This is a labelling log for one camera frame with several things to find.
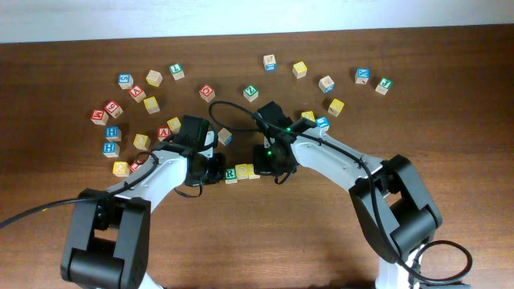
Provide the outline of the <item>yellow S block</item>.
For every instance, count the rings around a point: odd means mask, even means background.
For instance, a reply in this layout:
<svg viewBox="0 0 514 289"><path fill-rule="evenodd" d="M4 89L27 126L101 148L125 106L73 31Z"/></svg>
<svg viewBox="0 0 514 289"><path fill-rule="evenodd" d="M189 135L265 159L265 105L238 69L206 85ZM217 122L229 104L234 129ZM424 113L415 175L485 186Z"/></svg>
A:
<svg viewBox="0 0 514 289"><path fill-rule="evenodd" d="M239 164L235 166L236 177L238 180L245 180L249 178L249 171L247 164Z"/></svg>
<svg viewBox="0 0 514 289"><path fill-rule="evenodd" d="M258 179L260 175L255 173L255 168L253 164L247 164L248 178L249 179Z"/></svg>

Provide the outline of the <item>green R block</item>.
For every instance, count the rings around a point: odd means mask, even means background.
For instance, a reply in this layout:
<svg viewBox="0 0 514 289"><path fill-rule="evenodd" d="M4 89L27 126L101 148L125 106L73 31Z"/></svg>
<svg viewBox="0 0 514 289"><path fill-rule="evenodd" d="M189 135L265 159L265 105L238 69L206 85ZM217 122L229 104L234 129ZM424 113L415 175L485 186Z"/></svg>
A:
<svg viewBox="0 0 514 289"><path fill-rule="evenodd" d="M238 182L237 174L235 168L229 168L225 171L225 183L226 184L235 184Z"/></svg>

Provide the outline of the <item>blue P block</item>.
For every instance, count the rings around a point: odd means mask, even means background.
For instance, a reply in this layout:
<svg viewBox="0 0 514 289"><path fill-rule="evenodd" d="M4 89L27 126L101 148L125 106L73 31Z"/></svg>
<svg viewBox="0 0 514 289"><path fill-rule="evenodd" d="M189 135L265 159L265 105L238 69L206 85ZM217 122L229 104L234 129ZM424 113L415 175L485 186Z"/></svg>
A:
<svg viewBox="0 0 514 289"><path fill-rule="evenodd" d="M218 141L224 146L228 146L230 142L232 142L233 138L233 134L226 128L222 128L218 132Z"/></svg>

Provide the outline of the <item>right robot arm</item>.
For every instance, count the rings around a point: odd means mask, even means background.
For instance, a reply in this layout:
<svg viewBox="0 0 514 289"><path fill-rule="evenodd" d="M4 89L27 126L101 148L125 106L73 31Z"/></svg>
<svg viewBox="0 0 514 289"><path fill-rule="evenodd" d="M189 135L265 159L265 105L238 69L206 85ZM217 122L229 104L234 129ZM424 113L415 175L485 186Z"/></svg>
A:
<svg viewBox="0 0 514 289"><path fill-rule="evenodd" d="M349 193L365 240L379 257L377 288L440 287L421 275L442 215L410 160L371 157L333 139L326 124L292 121L270 102L252 113L265 143L254 147L255 171L288 178L302 166Z"/></svg>

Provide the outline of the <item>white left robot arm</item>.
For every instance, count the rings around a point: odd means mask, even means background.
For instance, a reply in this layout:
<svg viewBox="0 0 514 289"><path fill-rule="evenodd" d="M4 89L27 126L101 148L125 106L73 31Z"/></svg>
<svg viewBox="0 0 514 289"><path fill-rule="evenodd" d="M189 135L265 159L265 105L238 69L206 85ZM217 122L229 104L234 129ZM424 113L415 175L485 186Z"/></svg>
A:
<svg viewBox="0 0 514 289"><path fill-rule="evenodd" d="M60 274L82 288L156 288L147 271L151 215L181 185L203 189L223 178L214 126L184 116L178 134L146 151L145 161L105 191L85 189L75 204Z"/></svg>

